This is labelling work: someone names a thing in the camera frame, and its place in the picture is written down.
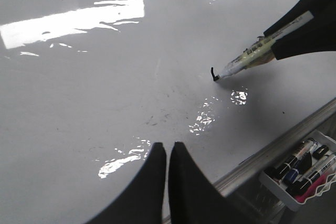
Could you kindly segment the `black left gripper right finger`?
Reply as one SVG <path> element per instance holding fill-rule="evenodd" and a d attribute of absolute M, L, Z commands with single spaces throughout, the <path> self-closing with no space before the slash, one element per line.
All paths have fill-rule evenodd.
<path fill-rule="evenodd" d="M 252 223 L 208 181 L 182 142 L 171 152 L 168 192 L 171 223 Z"/>

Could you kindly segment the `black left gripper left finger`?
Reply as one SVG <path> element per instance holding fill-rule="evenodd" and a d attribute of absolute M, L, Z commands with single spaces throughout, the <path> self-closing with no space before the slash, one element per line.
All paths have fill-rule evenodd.
<path fill-rule="evenodd" d="M 156 142 L 131 183 L 87 223 L 161 223 L 165 175 L 166 152 Z"/>

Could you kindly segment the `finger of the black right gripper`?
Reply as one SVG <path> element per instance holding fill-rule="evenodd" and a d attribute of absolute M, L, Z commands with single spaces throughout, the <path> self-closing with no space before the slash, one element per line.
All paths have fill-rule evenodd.
<path fill-rule="evenodd" d="M 264 36 L 269 36 L 285 25 L 309 11 L 314 17 L 317 17 L 335 0 L 299 0 L 299 2 L 277 22 L 264 31 Z"/>
<path fill-rule="evenodd" d="M 321 15 L 277 40 L 272 46 L 277 60 L 313 52 L 335 51 L 335 16 Z"/>

